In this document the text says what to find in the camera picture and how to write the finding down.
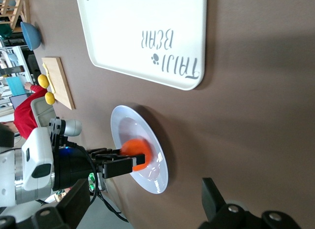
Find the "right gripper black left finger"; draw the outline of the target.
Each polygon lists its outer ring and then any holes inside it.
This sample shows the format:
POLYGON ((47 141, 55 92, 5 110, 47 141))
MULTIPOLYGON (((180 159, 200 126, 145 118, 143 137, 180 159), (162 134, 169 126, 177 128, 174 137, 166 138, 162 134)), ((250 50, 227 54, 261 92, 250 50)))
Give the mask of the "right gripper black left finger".
POLYGON ((87 179, 78 180, 54 207, 44 207, 33 216, 35 229, 75 229, 90 206, 87 179))

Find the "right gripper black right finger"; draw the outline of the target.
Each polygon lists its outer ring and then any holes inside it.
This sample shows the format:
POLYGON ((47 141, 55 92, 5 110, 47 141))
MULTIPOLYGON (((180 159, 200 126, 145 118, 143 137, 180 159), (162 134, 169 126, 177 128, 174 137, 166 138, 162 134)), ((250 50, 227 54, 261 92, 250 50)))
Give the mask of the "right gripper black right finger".
POLYGON ((243 229, 245 210, 234 203, 226 203, 212 178, 202 179, 202 206, 207 220, 200 229, 243 229))

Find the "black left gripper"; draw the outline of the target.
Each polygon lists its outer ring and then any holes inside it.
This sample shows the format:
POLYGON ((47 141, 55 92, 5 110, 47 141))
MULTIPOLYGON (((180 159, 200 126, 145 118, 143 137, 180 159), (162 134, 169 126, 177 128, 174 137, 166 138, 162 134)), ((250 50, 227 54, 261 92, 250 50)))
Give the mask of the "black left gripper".
POLYGON ((50 119, 48 125, 54 160, 53 191, 72 187, 77 180, 88 178, 93 173, 92 160, 95 159, 101 176, 113 178, 133 172, 133 167, 145 163, 145 155, 119 155, 120 149, 97 148, 88 150, 91 158, 84 153, 83 147, 68 142, 68 137, 78 136, 82 123, 78 120, 50 119))

